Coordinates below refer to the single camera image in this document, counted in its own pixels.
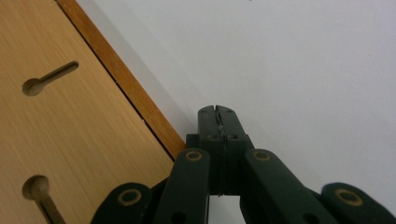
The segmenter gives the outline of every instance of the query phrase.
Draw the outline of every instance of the wooden panel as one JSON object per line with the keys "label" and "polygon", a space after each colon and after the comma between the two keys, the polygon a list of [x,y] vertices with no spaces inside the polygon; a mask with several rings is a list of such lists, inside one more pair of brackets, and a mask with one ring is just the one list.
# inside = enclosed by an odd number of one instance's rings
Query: wooden panel
{"label": "wooden panel", "polygon": [[[44,223],[21,194],[32,175],[66,223],[89,223],[125,182],[153,186],[172,161],[55,1],[0,1],[0,218]],[[23,83],[72,61],[79,67],[39,93]]]}
{"label": "wooden panel", "polygon": [[57,0],[69,17],[70,21],[78,28],[92,50],[96,53],[104,67],[113,76],[127,97],[134,104],[148,126],[154,131],[165,149],[175,159],[185,144],[172,125],[163,116],[163,113],[152,102],[145,90],[129,71],[113,48],[94,26],[75,0]]}

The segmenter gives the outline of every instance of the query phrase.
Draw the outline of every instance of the wood grain surface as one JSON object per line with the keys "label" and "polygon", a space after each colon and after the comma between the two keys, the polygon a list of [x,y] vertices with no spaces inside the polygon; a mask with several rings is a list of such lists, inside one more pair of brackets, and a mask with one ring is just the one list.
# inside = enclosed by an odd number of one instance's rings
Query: wood grain surface
{"label": "wood grain surface", "polygon": [[175,159],[185,143],[75,0],[57,0],[111,76]]}
{"label": "wood grain surface", "polygon": [[[45,223],[22,186],[49,180],[66,223],[89,223],[116,186],[152,187],[173,165],[55,1],[0,1],[0,223]],[[22,92],[70,62],[36,96]]]}

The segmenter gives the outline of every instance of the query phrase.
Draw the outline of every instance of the brown edge trim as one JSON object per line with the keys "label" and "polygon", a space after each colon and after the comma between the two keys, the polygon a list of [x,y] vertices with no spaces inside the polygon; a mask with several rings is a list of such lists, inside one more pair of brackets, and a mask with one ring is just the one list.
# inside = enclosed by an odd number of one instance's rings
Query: brown edge trim
{"label": "brown edge trim", "polygon": [[173,159],[185,143],[76,0],[56,0],[137,113]]}

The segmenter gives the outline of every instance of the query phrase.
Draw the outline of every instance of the keyhole slot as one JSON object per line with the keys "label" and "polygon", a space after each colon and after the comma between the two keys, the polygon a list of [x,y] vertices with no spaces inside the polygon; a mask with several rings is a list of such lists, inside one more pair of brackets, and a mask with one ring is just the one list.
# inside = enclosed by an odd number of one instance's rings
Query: keyhole slot
{"label": "keyhole slot", "polygon": [[35,201],[49,224],[64,224],[64,219],[49,196],[50,182],[43,175],[34,175],[23,184],[22,194],[27,200]]}
{"label": "keyhole slot", "polygon": [[48,84],[73,72],[77,68],[78,62],[73,61],[53,70],[41,78],[30,78],[23,83],[22,92],[28,96],[36,96],[42,92],[44,87],[46,87]]}

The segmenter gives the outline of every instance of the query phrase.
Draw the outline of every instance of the white wall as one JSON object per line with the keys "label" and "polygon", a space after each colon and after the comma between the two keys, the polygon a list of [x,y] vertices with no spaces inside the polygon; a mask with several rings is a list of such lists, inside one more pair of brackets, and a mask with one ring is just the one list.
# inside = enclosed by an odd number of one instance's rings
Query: white wall
{"label": "white wall", "polygon": [[[228,106],[307,187],[396,214],[395,1],[78,1],[183,138]],[[213,201],[210,223],[242,223]]]}

